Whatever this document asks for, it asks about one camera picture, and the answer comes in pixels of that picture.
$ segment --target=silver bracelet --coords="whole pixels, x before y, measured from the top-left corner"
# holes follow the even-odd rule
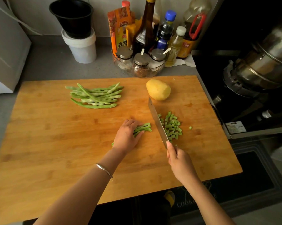
[[[107,174],[111,177],[111,178],[113,178],[113,175],[110,173],[110,172],[108,172],[103,166],[100,166],[99,164],[95,164],[96,166],[98,166],[100,169],[102,169],[102,170],[104,170],[105,172],[107,172]]]

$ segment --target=knife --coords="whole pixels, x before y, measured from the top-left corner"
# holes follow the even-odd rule
[[[150,109],[150,112],[151,112],[152,117],[154,118],[154,122],[155,122],[155,124],[156,124],[156,126],[157,126],[157,129],[158,129],[158,131],[159,131],[159,134],[160,134],[160,136],[161,136],[161,138],[162,138],[163,144],[165,145],[165,148],[167,149],[167,143],[166,143],[166,141],[168,140],[168,137],[167,137],[167,135],[166,135],[166,132],[165,132],[165,130],[164,130],[164,127],[163,127],[163,125],[162,125],[162,123],[161,123],[161,120],[160,120],[160,118],[159,118],[159,116],[158,116],[158,113],[157,113],[157,111],[156,111],[156,108],[154,107],[154,105],[153,105],[153,103],[152,103],[150,97],[149,97],[149,99],[148,99],[148,107],[149,107],[149,109]]]

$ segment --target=wooden cutting board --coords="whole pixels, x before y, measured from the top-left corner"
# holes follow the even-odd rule
[[[155,77],[170,97],[153,100],[165,117],[172,111],[201,180],[242,172],[240,164],[196,76]],[[148,79],[89,79],[24,82],[0,149],[0,225],[39,217],[111,149],[125,119],[150,122],[136,148],[117,168],[99,204],[180,186],[150,114]],[[115,108],[87,109],[70,101],[65,86],[108,87],[120,82]]]

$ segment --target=pile of green beans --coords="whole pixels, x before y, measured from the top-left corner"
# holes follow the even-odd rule
[[[66,89],[72,90],[70,95],[71,100],[79,106],[83,106],[89,109],[101,109],[101,108],[112,108],[117,106],[117,99],[121,97],[123,86],[119,86],[120,82],[110,87],[98,87],[94,89],[86,89],[80,84],[78,87],[66,86]]]
[[[134,130],[134,137],[136,137],[141,131],[149,131],[151,132],[151,125],[150,122],[145,123],[141,126],[137,126],[137,128]]]
[[[167,134],[168,140],[172,143],[172,139],[178,140],[178,136],[183,135],[182,130],[179,127],[180,122],[177,120],[177,117],[171,113],[171,111],[168,112],[168,114],[165,117],[165,120],[161,118],[161,114],[158,114],[162,125],[164,125],[164,130]]]

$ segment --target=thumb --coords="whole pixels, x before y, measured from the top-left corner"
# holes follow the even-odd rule
[[[172,143],[170,143],[170,141],[167,140],[166,144],[167,144],[167,149],[168,149],[170,158],[176,159],[177,158],[177,154],[176,154],[176,150],[174,149]]]
[[[141,136],[143,135],[143,133],[144,133],[144,130],[141,131],[141,132],[135,137],[135,141],[136,141],[136,142],[139,141],[139,139],[141,138]]]

